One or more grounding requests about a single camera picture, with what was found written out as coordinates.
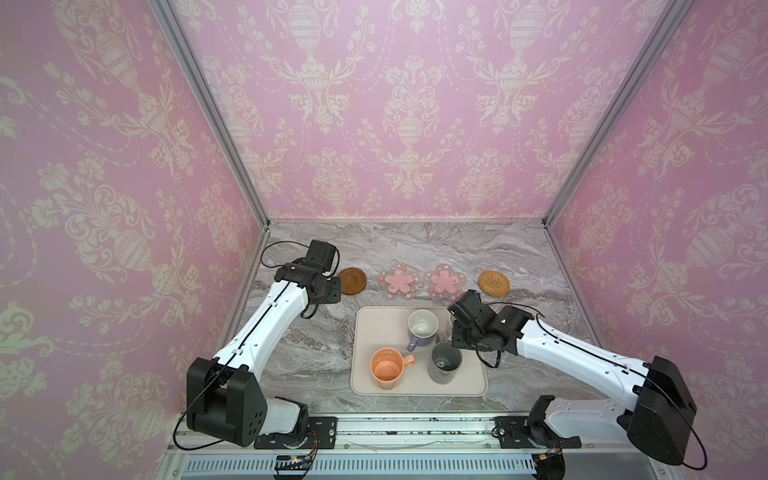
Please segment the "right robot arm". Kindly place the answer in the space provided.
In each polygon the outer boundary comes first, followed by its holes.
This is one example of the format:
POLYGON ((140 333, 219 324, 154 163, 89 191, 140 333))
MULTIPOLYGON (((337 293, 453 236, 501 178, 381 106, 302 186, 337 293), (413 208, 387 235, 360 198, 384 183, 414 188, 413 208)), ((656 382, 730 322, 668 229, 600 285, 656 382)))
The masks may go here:
POLYGON ((591 386, 618 407, 614 429, 646 456, 667 465, 685 462, 697 406, 678 366, 616 354, 547 324, 540 311, 504 302, 500 310, 470 291, 447 308, 454 347, 477 355, 509 353, 553 367, 591 386))

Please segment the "pink flower coaster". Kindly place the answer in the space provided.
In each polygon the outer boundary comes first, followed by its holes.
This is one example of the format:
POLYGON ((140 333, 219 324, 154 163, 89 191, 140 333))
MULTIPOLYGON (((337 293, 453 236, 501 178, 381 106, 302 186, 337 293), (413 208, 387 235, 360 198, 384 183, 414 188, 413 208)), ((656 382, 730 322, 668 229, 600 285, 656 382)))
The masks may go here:
POLYGON ((376 278, 387 299, 413 299, 422 287, 419 273, 402 263, 378 273, 376 278))
POLYGON ((455 299, 465 291, 466 286, 466 276, 448 264, 439 264, 426 272, 423 281, 430 296, 438 300, 455 299))

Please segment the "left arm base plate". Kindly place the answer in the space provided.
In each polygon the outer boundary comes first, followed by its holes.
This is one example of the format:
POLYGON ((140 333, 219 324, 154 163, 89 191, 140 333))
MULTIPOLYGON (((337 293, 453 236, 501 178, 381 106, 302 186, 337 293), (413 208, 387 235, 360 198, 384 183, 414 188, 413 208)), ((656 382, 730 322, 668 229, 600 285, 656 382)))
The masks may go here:
POLYGON ((254 442, 256 450, 310 450, 333 449, 336 443, 338 418, 334 416, 301 417, 289 433, 271 433, 259 436, 254 442))

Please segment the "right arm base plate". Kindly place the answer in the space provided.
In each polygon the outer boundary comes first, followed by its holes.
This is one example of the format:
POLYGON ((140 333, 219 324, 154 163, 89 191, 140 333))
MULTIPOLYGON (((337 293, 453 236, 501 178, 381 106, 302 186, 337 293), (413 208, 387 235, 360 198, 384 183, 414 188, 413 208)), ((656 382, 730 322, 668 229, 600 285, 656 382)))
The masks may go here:
POLYGON ((578 436, 561 437, 543 420, 529 420, 523 416, 499 416, 494 418, 491 435, 502 449, 580 449, 578 436))

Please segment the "rattan woven round coaster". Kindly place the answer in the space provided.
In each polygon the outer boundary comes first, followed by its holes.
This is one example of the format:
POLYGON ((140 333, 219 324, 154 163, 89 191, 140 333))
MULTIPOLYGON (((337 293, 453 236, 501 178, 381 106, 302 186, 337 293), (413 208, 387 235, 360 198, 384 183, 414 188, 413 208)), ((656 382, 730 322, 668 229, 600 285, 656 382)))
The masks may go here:
POLYGON ((508 295, 511 290, 509 278, 495 270, 482 272, 478 277, 477 285, 484 293, 496 298, 508 295))

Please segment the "brown wooden round coaster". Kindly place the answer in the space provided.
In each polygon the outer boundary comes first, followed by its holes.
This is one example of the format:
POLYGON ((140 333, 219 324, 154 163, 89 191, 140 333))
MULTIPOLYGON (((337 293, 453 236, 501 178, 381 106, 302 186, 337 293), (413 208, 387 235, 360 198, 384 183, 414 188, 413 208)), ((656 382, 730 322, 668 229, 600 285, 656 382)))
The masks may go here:
POLYGON ((357 295, 367 286, 367 276, 360 268, 345 268, 338 274, 338 277, 343 295, 357 295))

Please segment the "orange pink mug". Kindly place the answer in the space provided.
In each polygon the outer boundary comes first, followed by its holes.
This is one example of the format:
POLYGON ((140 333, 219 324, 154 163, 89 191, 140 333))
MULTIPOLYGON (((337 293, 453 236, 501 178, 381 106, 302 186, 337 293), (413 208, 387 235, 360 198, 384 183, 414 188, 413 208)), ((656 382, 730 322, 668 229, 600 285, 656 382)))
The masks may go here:
POLYGON ((369 368, 375 383, 381 389, 390 390, 398 384, 404 371, 415 363, 414 355, 403 355, 398 350, 387 347, 373 354, 369 368))

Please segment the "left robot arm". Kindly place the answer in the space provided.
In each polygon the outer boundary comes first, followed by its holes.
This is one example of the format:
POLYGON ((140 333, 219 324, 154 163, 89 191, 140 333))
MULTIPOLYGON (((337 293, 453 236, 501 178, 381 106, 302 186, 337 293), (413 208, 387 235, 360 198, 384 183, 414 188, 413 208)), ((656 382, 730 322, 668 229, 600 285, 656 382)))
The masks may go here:
POLYGON ((303 441, 308 407, 284 398, 268 399, 260 378, 290 324, 308 308, 341 300, 341 280, 321 270, 289 263, 275 275, 268 293, 245 326, 212 358, 197 358, 187 370, 187 427, 215 442, 242 447, 276 436, 303 441))

